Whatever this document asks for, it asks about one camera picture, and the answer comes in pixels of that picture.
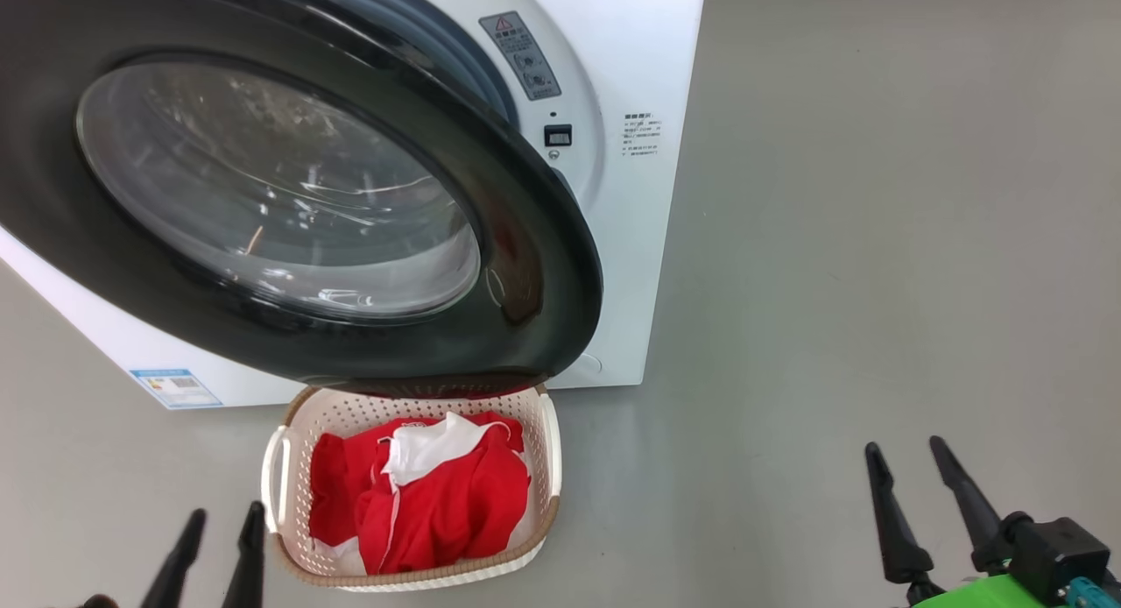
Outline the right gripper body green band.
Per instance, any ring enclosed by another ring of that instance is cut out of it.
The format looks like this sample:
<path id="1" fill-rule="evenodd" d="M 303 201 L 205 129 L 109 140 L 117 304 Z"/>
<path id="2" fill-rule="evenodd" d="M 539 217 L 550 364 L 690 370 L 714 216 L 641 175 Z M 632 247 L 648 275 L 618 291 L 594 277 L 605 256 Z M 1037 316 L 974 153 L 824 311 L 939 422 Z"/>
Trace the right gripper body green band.
<path id="1" fill-rule="evenodd" d="M 973 583 L 933 597 L 925 597 L 917 604 L 906 600 L 906 607 L 1065 607 L 1066 584 L 1056 584 L 1049 597 L 1037 597 L 1015 575 L 981 577 Z"/>

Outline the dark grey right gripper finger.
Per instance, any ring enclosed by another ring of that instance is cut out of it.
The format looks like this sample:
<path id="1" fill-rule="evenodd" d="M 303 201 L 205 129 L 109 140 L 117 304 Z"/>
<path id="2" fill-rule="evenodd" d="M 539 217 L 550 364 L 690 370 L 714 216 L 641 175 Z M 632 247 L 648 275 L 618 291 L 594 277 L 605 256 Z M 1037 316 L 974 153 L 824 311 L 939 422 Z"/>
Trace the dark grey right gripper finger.
<path id="1" fill-rule="evenodd" d="M 895 496 L 893 475 L 876 442 L 864 446 L 876 528 L 884 580 L 895 584 L 929 584 L 933 560 L 912 536 Z"/>
<path id="2" fill-rule="evenodd" d="M 1006 562 L 1009 561 L 1009 543 L 1001 531 L 1001 519 L 993 505 L 961 466 L 944 439 L 932 435 L 929 448 L 941 472 L 942 483 L 953 492 L 969 532 L 970 544 L 973 547 L 970 560 L 974 569 L 985 575 L 1004 575 Z"/>

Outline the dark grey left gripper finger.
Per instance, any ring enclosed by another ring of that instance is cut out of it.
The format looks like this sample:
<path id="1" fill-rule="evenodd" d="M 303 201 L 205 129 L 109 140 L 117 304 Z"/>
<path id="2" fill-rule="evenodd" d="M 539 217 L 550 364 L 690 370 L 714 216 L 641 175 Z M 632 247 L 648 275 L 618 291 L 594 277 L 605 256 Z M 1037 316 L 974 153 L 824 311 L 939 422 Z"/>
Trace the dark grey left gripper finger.
<path id="1" fill-rule="evenodd" d="M 145 593 L 140 607 L 180 607 L 186 575 L 200 555 L 201 537 L 207 525 L 207 512 L 191 512 L 180 536 L 165 558 L 152 584 Z"/>
<path id="2" fill-rule="evenodd" d="M 235 572 L 229 580 L 222 608 L 263 607 L 265 533 L 265 505 L 253 501 L 237 536 Z"/>

